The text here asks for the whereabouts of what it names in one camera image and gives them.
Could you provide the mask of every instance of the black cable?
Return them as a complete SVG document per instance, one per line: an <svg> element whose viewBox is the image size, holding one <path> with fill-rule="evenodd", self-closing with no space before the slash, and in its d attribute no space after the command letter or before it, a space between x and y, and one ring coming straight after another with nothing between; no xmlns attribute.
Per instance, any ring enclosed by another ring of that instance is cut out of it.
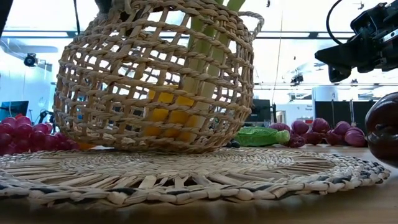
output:
<svg viewBox="0 0 398 224"><path fill-rule="evenodd" d="M77 35L80 34L80 22L79 22L79 15L77 13L77 2L73 0L73 5L75 7L75 17L76 17L76 27L77 27Z"/></svg>
<svg viewBox="0 0 398 224"><path fill-rule="evenodd" d="M330 36L330 38L335 41L338 45L343 44L341 43L332 33L330 30L330 26L329 26L329 20L330 20L330 15L331 12L335 9L335 7L341 2L341 0L337 0L337 2L334 3L334 5L331 7L331 9L328 12L328 15L326 16L326 30L328 31L328 34Z"/></svg>

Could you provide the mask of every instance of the security camera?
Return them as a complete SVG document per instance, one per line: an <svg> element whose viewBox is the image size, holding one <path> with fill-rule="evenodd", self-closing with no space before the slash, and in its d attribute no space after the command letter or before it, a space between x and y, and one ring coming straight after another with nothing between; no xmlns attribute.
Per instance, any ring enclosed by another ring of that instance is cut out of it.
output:
<svg viewBox="0 0 398 224"><path fill-rule="evenodd" d="M36 67L38 64L38 60L35 53L28 53L25 60L24 65L28 67Z"/></svg>

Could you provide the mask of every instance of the round straw placemat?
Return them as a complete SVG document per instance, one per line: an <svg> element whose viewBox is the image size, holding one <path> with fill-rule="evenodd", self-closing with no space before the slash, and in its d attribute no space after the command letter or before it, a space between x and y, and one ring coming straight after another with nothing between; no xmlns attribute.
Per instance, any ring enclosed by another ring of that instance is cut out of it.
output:
<svg viewBox="0 0 398 224"><path fill-rule="evenodd" d="M380 184L390 174L356 157L249 148L205 154L40 151L0 157L0 169L2 199L79 208L280 200Z"/></svg>

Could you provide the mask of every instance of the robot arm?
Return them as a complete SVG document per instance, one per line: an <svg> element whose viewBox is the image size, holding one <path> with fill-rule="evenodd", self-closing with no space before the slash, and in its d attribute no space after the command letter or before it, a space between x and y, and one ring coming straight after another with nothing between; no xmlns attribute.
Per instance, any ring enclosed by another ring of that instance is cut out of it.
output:
<svg viewBox="0 0 398 224"><path fill-rule="evenodd" d="M398 67L398 0L362 12L350 26L355 35L347 43L315 53L316 59L329 66L331 82L348 78L355 67L359 73L375 68L388 72Z"/></svg>

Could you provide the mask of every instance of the white wall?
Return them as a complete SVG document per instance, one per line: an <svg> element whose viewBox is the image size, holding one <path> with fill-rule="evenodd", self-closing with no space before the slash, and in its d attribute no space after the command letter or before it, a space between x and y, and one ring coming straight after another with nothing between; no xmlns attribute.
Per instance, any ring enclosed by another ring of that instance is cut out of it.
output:
<svg viewBox="0 0 398 224"><path fill-rule="evenodd" d="M28 68L23 61L0 49L0 104L3 101L29 101L27 116L33 121L40 110L48 110L51 72L35 67Z"/></svg>
<svg viewBox="0 0 398 224"><path fill-rule="evenodd" d="M312 100L295 100L286 104L276 104L277 111L285 111L286 124L291 125L299 118L312 118Z"/></svg>

